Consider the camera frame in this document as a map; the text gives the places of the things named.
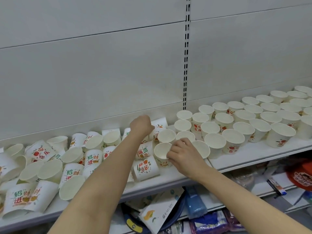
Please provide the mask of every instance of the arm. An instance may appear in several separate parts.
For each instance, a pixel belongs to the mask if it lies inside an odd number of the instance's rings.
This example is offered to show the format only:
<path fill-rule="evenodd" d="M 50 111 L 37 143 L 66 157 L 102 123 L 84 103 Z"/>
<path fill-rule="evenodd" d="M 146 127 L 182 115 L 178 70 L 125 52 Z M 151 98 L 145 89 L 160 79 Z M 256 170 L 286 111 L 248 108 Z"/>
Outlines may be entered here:
<path fill-rule="evenodd" d="M 240 221 L 257 233 L 312 233 L 309 229 L 208 166 L 187 138 L 177 140 L 167 154 L 178 171 L 204 185 Z"/>
<path fill-rule="evenodd" d="M 130 128 L 129 135 L 85 181 L 49 234 L 108 234 L 139 145 L 154 126 L 144 115 L 133 120 Z"/>

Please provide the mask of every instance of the hand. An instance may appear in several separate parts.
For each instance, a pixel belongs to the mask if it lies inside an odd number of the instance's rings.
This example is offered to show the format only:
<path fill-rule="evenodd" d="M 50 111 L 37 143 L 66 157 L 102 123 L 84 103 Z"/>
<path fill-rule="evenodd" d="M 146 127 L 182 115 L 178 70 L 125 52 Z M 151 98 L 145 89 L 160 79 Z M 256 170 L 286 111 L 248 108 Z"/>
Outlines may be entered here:
<path fill-rule="evenodd" d="M 180 173 L 197 182 L 200 182 L 207 173 L 207 167 L 209 168 L 188 138 L 175 141 L 167 158 Z"/>
<path fill-rule="evenodd" d="M 135 118 L 130 123 L 131 132 L 142 135 L 142 139 L 149 135 L 155 127 L 151 124 L 151 119 L 148 115 L 142 115 Z"/>

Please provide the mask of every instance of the person's right arm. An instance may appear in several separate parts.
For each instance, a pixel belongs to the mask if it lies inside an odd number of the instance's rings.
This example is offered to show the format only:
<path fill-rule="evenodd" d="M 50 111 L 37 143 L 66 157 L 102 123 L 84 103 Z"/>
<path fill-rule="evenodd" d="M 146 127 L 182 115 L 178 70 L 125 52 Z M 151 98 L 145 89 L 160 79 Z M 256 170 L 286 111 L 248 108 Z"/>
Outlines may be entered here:
<path fill-rule="evenodd" d="M 180 173 L 204 185 L 249 233 L 311 234 L 312 231 L 208 166 L 187 138 L 177 140 L 167 154 Z"/>

